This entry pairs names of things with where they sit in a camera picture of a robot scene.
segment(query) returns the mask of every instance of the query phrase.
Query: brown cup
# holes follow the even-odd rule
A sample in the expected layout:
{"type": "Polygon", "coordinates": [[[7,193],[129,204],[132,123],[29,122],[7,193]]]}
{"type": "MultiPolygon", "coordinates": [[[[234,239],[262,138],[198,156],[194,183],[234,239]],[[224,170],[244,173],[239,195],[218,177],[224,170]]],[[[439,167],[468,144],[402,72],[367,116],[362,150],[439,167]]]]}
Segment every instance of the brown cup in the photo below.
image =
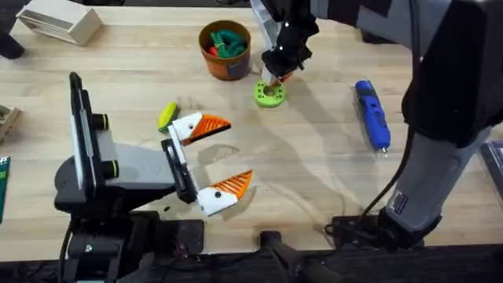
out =
{"type": "Polygon", "coordinates": [[[250,32],[241,24],[231,20],[217,20],[210,23],[199,33],[199,47],[206,61],[207,69],[217,79],[236,80],[246,76],[250,70],[250,32]],[[209,54],[207,50],[213,46],[210,34],[222,29],[230,30],[241,35],[246,40],[246,50],[231,58],[218,58],[209,54]]]}

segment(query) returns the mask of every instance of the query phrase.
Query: red object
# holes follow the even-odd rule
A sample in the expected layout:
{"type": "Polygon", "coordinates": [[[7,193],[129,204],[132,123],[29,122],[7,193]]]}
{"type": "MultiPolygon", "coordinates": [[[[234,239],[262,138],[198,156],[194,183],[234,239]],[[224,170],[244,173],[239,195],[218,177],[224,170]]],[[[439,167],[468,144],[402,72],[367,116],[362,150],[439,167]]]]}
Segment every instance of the red object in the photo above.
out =
{"type": "Polygon", "coordinates": [[[218,57],[218,50],[216,47],[212,46],[210,47],[210,49],[208,50],[209,54],[215,56],[215,57],[218,57]]]}

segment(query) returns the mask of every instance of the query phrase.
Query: green ring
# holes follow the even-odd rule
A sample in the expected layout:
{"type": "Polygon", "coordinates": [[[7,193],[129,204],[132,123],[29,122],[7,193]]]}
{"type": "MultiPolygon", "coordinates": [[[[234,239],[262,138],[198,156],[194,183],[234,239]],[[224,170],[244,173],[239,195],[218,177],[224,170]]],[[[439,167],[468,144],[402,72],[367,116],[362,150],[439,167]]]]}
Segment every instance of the green ring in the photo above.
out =
{"type": "Polygon", "coordinates": [[[277,107],[283,102],[286,98],[286,89],[283,84],[278,84],[273,87],[273,95],[265,95],[264,88],[267,86],[263,81],[259,81],[255,84],[255,101],[258,105],[266,108],[274,108],[277,107]]]}

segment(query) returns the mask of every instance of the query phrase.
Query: green book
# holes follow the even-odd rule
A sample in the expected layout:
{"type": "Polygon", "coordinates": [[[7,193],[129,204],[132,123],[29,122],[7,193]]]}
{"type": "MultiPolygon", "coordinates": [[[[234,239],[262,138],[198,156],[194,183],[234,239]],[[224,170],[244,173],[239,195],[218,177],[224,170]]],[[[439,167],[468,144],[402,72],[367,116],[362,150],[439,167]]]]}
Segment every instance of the green book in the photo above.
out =
{"type": "Polygon", "coordinates": [[[3,208],[6,205],[7,177],[9,177],[10,157],[0,158],[0,224],[3,220],[3,208]]]}

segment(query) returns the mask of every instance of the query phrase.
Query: white box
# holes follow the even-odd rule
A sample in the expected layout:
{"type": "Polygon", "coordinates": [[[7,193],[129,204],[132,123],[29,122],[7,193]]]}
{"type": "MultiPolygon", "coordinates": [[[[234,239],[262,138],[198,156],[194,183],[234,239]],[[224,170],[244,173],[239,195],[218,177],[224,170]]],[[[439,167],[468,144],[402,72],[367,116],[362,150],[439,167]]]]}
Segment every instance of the white box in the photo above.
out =
{"type": "Polygon", "coordinates": [[[103,24],[93,9],[67,0],[32,0],[17,18],[34,33],[80,46],[103,24]]]}

